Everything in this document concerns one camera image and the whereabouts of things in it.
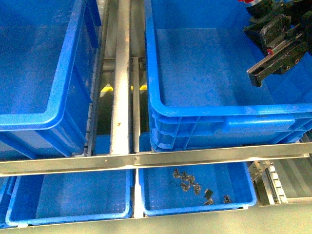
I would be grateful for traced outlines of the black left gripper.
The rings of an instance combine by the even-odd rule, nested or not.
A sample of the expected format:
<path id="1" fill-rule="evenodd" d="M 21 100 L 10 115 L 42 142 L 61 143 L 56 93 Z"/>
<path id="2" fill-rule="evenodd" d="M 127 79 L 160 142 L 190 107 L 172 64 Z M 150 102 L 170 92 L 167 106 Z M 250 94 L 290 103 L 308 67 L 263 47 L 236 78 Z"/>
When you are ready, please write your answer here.
<path id="1" fill-rule="evenodd" d="M 312 2 L 262 0 L 246 10 L 251 17 L 243 32 L 264 55 L 247 73 L 260 87 L 267 76 L 288 72 L 312 52 Z"/>

